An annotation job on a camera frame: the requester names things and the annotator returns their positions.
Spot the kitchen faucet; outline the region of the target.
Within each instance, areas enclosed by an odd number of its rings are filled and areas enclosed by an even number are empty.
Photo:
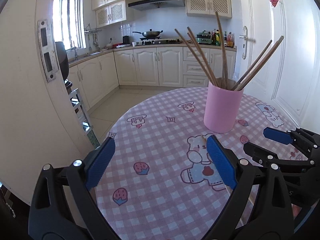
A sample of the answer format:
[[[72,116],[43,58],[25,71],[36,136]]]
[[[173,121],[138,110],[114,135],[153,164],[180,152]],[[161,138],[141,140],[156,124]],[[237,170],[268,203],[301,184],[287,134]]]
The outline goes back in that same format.
[[[74,61],[78,59],[78,54],[77,54],[77,48],[72,47],[71,49],[67,50],[67,57],[70,61]]]

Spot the kitchen window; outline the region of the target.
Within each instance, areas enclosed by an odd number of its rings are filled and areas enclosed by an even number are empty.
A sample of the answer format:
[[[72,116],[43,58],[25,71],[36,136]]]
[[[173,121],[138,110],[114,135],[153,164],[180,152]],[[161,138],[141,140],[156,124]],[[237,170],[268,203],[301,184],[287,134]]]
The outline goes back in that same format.
[[[85,48],[82,0],[53,0],[53,33],[65,50]]]

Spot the white door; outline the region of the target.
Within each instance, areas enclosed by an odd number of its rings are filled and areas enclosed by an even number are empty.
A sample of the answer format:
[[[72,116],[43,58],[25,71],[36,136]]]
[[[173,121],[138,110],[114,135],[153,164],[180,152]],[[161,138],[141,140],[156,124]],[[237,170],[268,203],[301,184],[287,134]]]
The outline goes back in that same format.
[[[315,0],[240,0],[247,44],[239,43],[244,73],[268,42],[283,41],[244,88],[272,105],[295,127],[319,132],[319,7]]]

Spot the pink cylindrical utensil holder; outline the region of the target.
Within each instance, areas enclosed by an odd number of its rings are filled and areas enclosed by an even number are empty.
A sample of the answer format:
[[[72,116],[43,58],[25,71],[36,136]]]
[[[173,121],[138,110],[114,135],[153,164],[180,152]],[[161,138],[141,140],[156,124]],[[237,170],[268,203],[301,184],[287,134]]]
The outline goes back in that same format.
[[[243,90],[234,91],[209,83],[204,110],[204,125],[215,133],[229,132],[235,123]]]

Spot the pink checkered tablecloth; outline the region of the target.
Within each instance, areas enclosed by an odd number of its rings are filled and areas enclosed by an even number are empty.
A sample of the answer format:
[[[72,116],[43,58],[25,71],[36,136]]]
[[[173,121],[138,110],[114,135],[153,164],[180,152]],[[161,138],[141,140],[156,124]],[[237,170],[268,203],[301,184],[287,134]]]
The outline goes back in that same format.
[[[92,113],[115,154],[96,187],[121,239],[201,239],[229,197],[201,138],[207,89],[121,89]]]

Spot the metal shelf rack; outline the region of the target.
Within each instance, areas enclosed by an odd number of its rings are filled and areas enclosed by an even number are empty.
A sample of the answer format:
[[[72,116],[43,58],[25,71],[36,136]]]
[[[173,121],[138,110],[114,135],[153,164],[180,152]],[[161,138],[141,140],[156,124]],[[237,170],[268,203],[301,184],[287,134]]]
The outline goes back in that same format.
[[[94,148],[99,147],[100,142],[98,141],[93,131],[93,125],[85,107],[84,100],[82,99],[82,96],[80,94],[80,90],[78,88],[72,90],[69,93],[69,99],[79,120],[79,123],[82,129],[84,130],[84,133],[87,135],[90,143],[93,145]]]

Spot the cream lower cabinets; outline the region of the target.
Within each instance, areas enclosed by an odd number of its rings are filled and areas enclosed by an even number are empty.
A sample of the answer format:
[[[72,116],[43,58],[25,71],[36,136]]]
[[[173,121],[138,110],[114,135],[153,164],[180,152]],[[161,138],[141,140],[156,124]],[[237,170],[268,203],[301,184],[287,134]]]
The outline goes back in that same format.
[[[216,77],[222,76],[222,52],[202,46]],[[208,77],[190,50],[182,45],[145,46],[101,51],[70,63],[69,80],[87,109],[119,86],[186,88],[208,85]]]

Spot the dark sauce bottle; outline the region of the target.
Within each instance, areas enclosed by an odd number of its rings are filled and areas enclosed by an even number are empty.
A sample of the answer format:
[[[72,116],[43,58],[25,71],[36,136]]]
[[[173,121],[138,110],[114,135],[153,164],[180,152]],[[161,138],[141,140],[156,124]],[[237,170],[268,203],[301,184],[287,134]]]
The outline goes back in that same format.
[[[224,46],[227,47],[228,46],[228,41],[227,41],[227,32],[225,31],[223,34],[223,43]]]

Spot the green bottle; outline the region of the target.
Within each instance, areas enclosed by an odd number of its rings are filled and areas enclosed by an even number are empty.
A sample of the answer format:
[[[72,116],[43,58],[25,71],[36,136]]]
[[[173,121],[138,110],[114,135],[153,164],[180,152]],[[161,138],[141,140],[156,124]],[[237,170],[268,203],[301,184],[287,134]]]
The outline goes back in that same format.
[[[221,38],[220,38],[220,32],[219,32],[219,30],[216,31],[215,40],[216,40],[216,45],[217,45],[217,46],[221,46]]]

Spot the green electric cooker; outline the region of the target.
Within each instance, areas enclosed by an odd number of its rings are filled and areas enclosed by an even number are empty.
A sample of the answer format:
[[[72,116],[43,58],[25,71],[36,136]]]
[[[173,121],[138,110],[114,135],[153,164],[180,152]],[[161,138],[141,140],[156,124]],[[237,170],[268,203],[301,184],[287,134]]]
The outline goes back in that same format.
[[[203,31],[196,35],[196,41],[199,44],[212,44],[212,35],[210,31]]]

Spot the black appliance on stand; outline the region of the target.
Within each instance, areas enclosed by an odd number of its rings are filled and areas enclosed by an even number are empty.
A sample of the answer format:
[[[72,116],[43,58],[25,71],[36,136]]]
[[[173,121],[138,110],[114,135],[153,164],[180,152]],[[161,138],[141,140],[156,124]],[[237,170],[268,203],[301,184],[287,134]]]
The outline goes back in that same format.
[[[69,62],[67,53],[65,50],[65,46],[63,42],[55,42],[56,52],[59,61],[59,66],[62,74],[62,78],[65,82],[65,87],[67,89],[68,94],[71,92],[72,82],[68,80],[69,76]]]

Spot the metal door strike plate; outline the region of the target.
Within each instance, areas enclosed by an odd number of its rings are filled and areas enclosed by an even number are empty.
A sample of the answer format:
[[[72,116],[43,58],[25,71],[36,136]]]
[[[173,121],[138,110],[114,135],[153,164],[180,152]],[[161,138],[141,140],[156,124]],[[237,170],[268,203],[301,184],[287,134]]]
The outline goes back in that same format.
[[[53,37],[52,24],[47,19],[37,23],[40,56],[47,82],[56,79],[59,70],[59,62],[56,53],[56,45]]]

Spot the gas stove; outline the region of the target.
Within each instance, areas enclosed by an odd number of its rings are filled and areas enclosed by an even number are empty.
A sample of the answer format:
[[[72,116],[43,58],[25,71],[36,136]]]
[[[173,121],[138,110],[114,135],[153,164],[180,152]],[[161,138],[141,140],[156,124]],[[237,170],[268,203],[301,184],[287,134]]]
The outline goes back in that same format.
[[[182,41],[178,38],[154,38],[154,39],[147,39],[141,38],[139,41],[132,42],[132,45],[135,46],[150,46],[150,45],[159,45],[159,44],[181,44]]]

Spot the black wok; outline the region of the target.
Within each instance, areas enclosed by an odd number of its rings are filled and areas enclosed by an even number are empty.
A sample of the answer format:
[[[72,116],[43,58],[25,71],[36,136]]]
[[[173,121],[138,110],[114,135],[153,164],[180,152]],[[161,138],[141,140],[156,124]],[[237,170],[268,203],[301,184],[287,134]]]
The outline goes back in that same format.
[[[152,38],[159,37],[159,35],[163,33],[163,31],[162,30],[153,31],[152,29],[150,29],[149,31],[144,31],[144,32],[133,31],[133,33],[138,33],[138,34],[141,34],[144,38],[152,39]]]

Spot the black kettle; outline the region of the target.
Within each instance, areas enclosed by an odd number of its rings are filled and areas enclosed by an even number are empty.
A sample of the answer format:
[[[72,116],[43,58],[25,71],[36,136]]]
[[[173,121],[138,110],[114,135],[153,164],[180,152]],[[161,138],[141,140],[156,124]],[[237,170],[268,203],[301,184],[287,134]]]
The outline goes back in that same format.
[[[123,44],[130,44],[130,37],[125,35],[122,37]]]

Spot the black range hood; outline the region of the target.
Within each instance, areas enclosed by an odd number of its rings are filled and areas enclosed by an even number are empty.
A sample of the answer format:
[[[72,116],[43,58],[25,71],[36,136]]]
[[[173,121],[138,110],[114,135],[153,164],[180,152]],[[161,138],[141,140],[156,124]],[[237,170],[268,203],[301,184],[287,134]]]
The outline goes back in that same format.
[[[131,9],[144,11],[161,8],[185,7],[185,0],[141,0],[128,4]]]

